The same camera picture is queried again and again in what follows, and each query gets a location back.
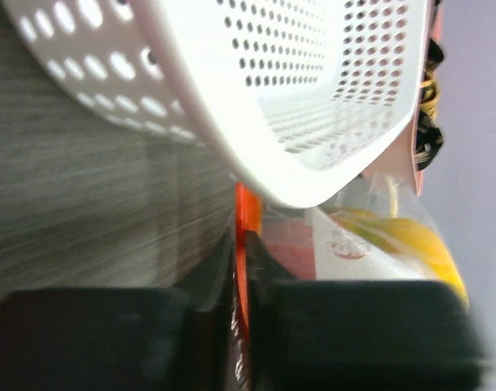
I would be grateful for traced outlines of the clear zip top bag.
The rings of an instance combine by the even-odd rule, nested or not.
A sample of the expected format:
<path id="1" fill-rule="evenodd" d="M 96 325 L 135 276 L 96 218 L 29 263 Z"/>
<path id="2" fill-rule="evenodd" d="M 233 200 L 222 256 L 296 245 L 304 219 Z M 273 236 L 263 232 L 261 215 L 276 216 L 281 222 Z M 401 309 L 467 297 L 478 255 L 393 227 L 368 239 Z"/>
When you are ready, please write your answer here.
<path id="1" fill-rule="evenodd" d="M 417 199 L 395 178 L 357 178 L 328 203 L 302 210 L 263 204 L 244 189 L 239 189 L 236 195 L 237 324 L 243 342 L 237 376 L 250 390 L 255 389 L 251 386 L 247 233 L 255 233 L 268 253 L 299 280 L 443 283 L 420 261 L 385 253 L 331 218 L 341 209 L 362 209 L 385 217 L 414 219 L 438 234 L 431 220 L 424 216 Z M 443 284 L 458 297 L 447 283 Z M 469 312 L 469 306 L 463 305 Z"/>

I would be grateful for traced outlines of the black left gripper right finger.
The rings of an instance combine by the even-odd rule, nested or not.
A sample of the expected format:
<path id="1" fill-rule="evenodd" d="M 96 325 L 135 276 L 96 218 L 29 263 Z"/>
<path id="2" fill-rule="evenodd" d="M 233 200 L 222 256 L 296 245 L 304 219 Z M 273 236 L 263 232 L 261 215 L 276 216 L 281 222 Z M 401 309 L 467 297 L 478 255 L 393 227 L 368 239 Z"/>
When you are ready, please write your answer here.
<path id="1" fill-rule="evenodd" d="M 476 390 L 494 368 L 461 300 L 433 281 L 305 281 L 245 239 L 255 390 Z"/>

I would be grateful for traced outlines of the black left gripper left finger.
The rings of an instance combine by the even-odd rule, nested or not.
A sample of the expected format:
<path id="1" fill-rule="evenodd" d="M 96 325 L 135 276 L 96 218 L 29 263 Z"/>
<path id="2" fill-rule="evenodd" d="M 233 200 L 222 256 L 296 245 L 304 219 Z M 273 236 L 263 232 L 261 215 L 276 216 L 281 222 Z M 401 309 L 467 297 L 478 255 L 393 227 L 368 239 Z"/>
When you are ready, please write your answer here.
<path id="1" fill-rule="evenodd" d="M 0 390 L 220 390 L 232 257 L 225 233 L 167 288 L 35 288 L 0 300 Z"/>

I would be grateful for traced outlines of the yellow fake banana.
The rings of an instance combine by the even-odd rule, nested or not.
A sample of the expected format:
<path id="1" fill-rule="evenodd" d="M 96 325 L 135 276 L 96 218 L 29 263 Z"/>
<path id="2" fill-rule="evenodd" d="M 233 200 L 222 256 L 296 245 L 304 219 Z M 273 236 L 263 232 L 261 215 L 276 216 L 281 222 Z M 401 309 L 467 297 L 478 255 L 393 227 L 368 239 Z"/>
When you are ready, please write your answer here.
<path id="1" fill-rule="evenodd" d="M 421 222 L 406 217 L 380 216 L 362 209 L 341 209 L 331 218 L 385 253 L 420 261 L 440 281 L 447 283 L 465 306 L 470 305 L 450 250 L 437 233 Z"/>

